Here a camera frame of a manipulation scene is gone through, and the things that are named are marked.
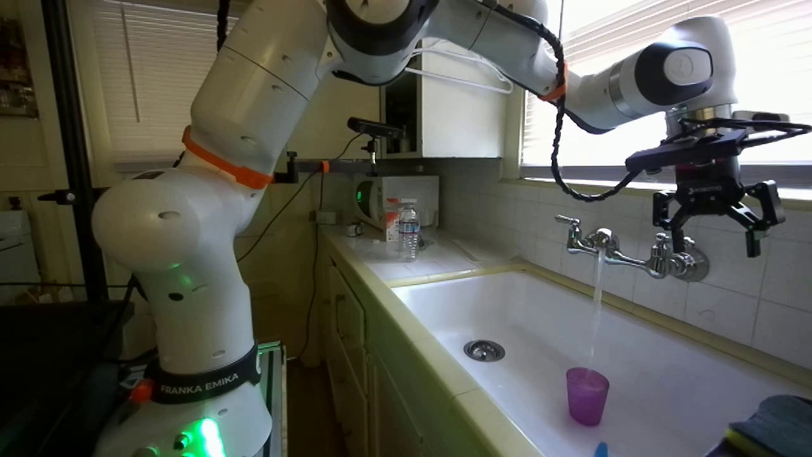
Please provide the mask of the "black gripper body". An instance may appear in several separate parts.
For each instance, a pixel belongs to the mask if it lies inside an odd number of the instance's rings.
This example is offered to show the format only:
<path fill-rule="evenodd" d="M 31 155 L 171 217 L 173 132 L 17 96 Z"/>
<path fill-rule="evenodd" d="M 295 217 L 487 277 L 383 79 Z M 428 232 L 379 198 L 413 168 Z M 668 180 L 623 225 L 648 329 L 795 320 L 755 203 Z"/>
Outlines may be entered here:
<path fill-rule="evenodd" d="M 672 222 L 687 222 L 694 215 L 739 217 L 744 183 L 739 157 L 716 157 L 711 161 L 687 161 L 675 168 L 677 211 Z"/>

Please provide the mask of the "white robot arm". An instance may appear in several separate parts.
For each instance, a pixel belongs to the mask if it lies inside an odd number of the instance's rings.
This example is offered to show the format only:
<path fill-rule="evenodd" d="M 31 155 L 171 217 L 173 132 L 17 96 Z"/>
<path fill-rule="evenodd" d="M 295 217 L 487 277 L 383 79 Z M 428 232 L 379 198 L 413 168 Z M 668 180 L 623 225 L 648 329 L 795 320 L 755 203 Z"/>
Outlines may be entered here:
<path fill-rule="evenodd" d="M 181 161 L 121 180 L 95 206 L 97 244 L 134 272 L 157 322 L 152 396 L 109 424 L 97 457 L 262 451 L 271 413 L 233 237 L 319 83 L 336 72 L 383 86 L 426 38 L 478 53 L 586 132 L 668 117 L 668 136 L 628 160 L 631 176 L 672 168 L 677 180 L 654 198 L 663 235 L 645 262 L 650 273 L 701 277 L 683 232 L 694 215 L 739 220 L 748 253 L 781 220 L 776 184 L 746 184 L 737 155 L 799 127 L 737 105 L 737 62 L 718 17 L 683 19 L 606 71 L 578 75 L 546 28 L 543 0 L 253 0 L 192 102 Z"/>

